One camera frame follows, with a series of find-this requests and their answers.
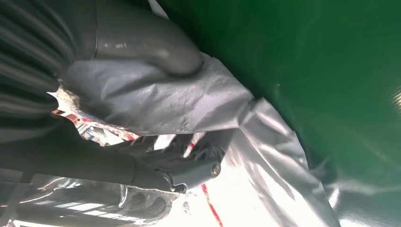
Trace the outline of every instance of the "silver tarp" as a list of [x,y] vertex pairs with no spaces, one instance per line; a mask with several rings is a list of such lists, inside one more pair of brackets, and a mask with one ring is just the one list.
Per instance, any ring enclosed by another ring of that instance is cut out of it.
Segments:
[[339,226],[296,134],[265,99],[254,101],[219,60],[204,55],[191,78],[170,77],[139,61],[81,61],[61,79],[79,111],[134,133],[208,131],[202,141],[227,150],[224,162],[245,173],[230,177],[250,185],[238,196],[257,195],[268,223]]

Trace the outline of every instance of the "crumpled plastic sheet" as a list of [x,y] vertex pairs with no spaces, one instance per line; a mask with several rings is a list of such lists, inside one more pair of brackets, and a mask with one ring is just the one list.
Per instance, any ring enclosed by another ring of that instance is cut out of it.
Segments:
[[227,150],[210,187],[226,226],[340,226],[279,113],[264,99],[254,101],[219,60],[204,59],[187,79],[139,61],[76,62],[61,84],[78,97],[79,110],[134,133],[208,131],[200,143]]

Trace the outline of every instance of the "bolt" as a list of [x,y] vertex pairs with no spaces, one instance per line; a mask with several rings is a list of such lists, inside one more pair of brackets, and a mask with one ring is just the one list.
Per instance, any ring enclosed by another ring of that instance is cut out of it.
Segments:
[[212,167],[212,171],[211,171],[212,176],[213,177],[218,176],[220,174],[220,171],[221,171],[220,165],[219,164],[214,164],[213,167]]

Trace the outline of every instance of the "red stripe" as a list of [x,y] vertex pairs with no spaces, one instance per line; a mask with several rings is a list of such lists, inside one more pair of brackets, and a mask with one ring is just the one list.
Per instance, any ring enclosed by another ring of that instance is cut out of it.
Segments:
[[220,227],[223,227],[223,223],[221,222],[220,217],[218,216],[216,210],[214,209],[213,204],[210,202],[209,193],[208,193],[208,188],[206,187],[205,184],[202,184],[202,189],[203,189],[203,192],[204,192],[205,195],[206,195],[206,200],[208,201],[210,210],[212,211],[214,217],[216,218],[216,221],[218,222],[218,224],[220,225]]

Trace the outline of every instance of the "green wall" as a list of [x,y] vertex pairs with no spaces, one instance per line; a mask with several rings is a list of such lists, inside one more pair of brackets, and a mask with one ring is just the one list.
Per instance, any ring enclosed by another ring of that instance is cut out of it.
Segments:
[[367,184],[401,183],[401,1],[160,0],[323,159]]

